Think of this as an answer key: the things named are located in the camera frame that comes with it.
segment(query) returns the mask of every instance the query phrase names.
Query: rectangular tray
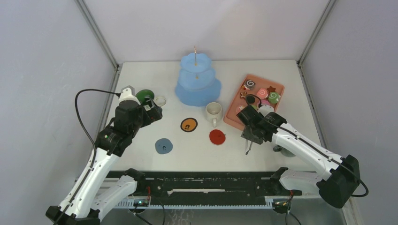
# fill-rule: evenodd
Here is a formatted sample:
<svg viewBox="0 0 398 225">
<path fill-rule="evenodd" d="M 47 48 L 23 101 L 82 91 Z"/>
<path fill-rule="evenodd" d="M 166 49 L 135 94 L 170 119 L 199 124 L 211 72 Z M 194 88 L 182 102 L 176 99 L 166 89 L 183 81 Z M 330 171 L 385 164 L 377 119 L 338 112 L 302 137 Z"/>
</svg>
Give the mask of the rectangular tray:
<svg viewBox="0 0 398 225">
<path fill-rule="evenodd" d="M 242 86 L 244 85 L 244 82 L 246 80 L 252 80 L 256 83 L 253 90 L 243 90 Z M 258 77 L 258 76 L 252 75 L 252 74 L 248 74 L 244 78 L 244 80 L 242 81 L 240 86 L 238 87 L 238 90 L 237 90 L 234 98 L 232 99 L 230 106 L 228 107 L 227 113 L 225 114 L 224 122 L 235 127 L 235 128 L 238 128 L 239 130 L 243 130 L 245 128 L 245 126 L 237 117 L 236 108 L 238 108 L 240 105 L 246 106 L 247 104 L 246 104 L 246 101 L 244 98 L 240 98 L 240 93 L 247 91 L 248 94 L 256 95 L 256 93 L 260 90 L 260 88 L 267 89 L 270 86 L 275 88 L 276 89 L 275 92 L 281 96 L 279 99 L 279 102 L 277 104 L 271 104 L 276 112 L 278 105 L 281 102 L 281 99 L 283 96 L 283 91 L 285 90 L 285 87 L 283 85 L 281 85 L 280 83 L 276 83 L 274 81 L 270 81 L 265 78 L 261 78 L 261 77 Z"/>
</svg>

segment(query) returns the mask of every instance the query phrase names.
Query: robotic arm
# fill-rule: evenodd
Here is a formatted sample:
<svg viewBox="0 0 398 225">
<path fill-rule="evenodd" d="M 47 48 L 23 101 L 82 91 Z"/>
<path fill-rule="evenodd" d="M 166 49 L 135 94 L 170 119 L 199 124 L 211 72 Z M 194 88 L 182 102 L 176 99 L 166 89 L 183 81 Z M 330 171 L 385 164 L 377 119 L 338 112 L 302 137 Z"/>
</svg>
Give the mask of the robotic arm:
<svg viewBox="0 0 398 225">
<path fill-rule="evenodd" d="M 59 206 L 48 208 L 46 216 L 59 225 L 99 225 L 115 205 L 140 187 L 138 182 L 144 175 L 129 169 L 113 187 L 95 197 L 103 180 L 138 130 L 161 118 L 162 109 L 150 97 L 141 104 L 131 86 L 124 88 L 115 117 L 99 132 L 95 141 L 97 148 L 92 150 L 76 184 Z"/>
<path fill-rule="evenodd" d="M 312 165 L 316 173 L 279 169 L 279 182 L 287 190 L 318 192 L 330 205 L 342 208 L 360 184 L 359 163 L 348 155 L 343 158 L 300 134 L 275 112 L 266 116 L 247 106 L 238 118 L 244 123 L 242 137 L 257 144 L 279 145 Z"/>
</svg>

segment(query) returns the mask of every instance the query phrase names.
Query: tabletop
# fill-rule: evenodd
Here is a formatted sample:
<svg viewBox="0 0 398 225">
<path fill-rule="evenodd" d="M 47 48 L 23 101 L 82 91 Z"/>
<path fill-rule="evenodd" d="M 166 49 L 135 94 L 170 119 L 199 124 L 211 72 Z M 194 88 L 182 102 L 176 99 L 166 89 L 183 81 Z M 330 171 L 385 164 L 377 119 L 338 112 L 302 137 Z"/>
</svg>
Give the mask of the tabletop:
<svg viewBox="0 0 398 225">
<path fill-rule="evenodd" d="M 294 60 L 238 60 L 213 61 L 216 78 L 222 89 L 217 102 L 224 113 L 246 74 L 253 74 L 285 86 L 277 113 L 286 118 L 299 132 L 320 144 L 310 105 L 306 97 L 297 64 Z M 221 145 L 210 142 L 209 133 L 214 129 L 206 120 L 205 107 L 187 106 L 181 103 L 174 89 L 177 84 L 180 62 L 125 62 L 123 63 L 116 91 L 130 85 L 135 92 L 150 89 L 162 95 L 167 103 L 162 107 L 163 118 L 139 130 L 132 144 L 114 165 L 112 171 L 134 168 L 140 171 L 213 171 L 250 172 L 276 171 L 288 167 L 298 171 L 313 171 L 298 157 L 286 157 L 273 152 L 270 143 L 253 144 L 245 155 L 245 139 L 241 131 L 221 121 L 217 128 L 226 135 Z M 107 121 L 114 117 L 119 105 L 117 98 L 111 104 Z M 180 129 L 182 120 L 195 118 L 198 127 L 190 133 Z M 170 153 L 159 154 L 155 143 L 161 138 L 173 144 Z"/>
</svg>

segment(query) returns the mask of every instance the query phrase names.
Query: white mug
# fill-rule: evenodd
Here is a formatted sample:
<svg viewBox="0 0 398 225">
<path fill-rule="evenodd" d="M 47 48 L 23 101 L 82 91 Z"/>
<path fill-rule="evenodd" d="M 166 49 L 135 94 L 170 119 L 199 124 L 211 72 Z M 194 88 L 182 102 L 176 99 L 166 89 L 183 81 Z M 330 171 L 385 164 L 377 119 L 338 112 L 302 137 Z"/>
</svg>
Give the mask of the white mug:
<svg viewBox="0 0 398 225">
<path fill-rule="evenodd" d="M 217 126 L 217 122 L 222 119 L 222 107 L 217 102 L 211 102 L 206 106 L 206 118 L 213 123 L 213 127 Z"/>
</svg>

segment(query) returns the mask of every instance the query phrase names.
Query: red coaster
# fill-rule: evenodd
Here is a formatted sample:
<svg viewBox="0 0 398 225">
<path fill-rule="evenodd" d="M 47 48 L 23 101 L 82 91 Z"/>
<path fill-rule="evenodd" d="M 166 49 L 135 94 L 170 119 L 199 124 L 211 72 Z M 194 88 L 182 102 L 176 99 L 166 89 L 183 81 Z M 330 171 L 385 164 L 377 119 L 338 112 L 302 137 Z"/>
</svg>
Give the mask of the red coaster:
<svg viewBox="0 0 398 225">
<path fill-rule="evenodd" d="M 210 141 L 216 145 L 220 145 L 225 141 L 225 134 L 220 130 L 211 131 L 209 137 Z"/>
</svg>

